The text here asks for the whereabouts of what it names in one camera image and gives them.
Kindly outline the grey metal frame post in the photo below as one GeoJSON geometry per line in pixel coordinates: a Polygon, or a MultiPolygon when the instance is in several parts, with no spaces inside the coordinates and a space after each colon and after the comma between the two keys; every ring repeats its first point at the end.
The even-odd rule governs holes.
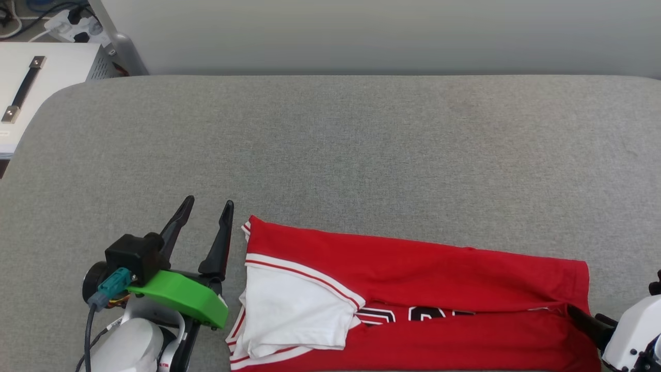
{"type": "Polygon", "coordinates": [[[111,13],[109,12],[109,6],[106,4],[109,2],[113,2],[113,0],[95,0],[95,4],[92,7],[95,9],[95,14],[99,17],[104,30],[109,36],[123,68],[131,76],[149,75],[149,71],[141,60],[131,38],[121,33],[116,24],[114,24],[111,13]]]}

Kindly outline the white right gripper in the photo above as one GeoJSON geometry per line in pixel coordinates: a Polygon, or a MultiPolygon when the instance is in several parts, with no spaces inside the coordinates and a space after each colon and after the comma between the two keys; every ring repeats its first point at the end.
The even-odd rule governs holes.
{"type": "Polygon", "coordinates": [[[608,316],[591,316],[574,305],[567,313],[613,372],[661,372],[661,294],[631,306],[617,326],[608,316]]]}

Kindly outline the white power strip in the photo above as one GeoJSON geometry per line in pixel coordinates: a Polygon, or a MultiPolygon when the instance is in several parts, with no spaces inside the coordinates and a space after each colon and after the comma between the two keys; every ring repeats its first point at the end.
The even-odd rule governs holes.
{"type": "Polygon", "coordinates": [[[62,42],[91,42],[92,44],[101,44],[103,47],[111,44],[111,40],[102,24],[87,9],[82,11],[81,18],[76,24],[69,21],[71,12],[70,9],[60,11],[51,19],[45,21],[43,28],[49,31],[52,37],[62,42]]]}

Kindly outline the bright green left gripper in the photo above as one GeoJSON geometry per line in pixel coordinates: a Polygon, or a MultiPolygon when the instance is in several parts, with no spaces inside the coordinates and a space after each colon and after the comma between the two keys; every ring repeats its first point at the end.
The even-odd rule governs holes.
{"type": "MultiPolygon", "coordinates": [[[[162,262],[170,262],[177,238],[195,203],[188,195],[160,233],[162,262]]],[[[198,273],[161,270],[143,287],[130,287],[126,323],[137,327],[132,336],[146,336],[146,355],[135,372],[187,372],[201,327],[225,327],[229,315],[222,297],[231,235],[234,203],[227,200],[218,231],[198,273]]]]}

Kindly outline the white cabinet box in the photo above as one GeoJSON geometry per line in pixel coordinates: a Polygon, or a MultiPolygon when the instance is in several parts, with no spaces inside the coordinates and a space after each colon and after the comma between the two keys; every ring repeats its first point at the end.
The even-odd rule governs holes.
{"type": "Polygon", "coordinates": [[[16,122],[0,122],[0,160],[12,158],[37,110],[52,94],[78,83],[120,77],[100,44],[0,42],[0,120],[35,56],[46,56],[16,122]]]}

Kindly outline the red and white jersey garment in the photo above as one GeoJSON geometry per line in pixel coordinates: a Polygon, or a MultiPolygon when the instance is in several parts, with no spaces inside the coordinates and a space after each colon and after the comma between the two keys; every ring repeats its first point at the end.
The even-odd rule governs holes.
{"type": "Polygon", "coordinates": [[[231,372],[601,372],[569,309],[583,261],[265,222],[243,225],[231,372]]]}

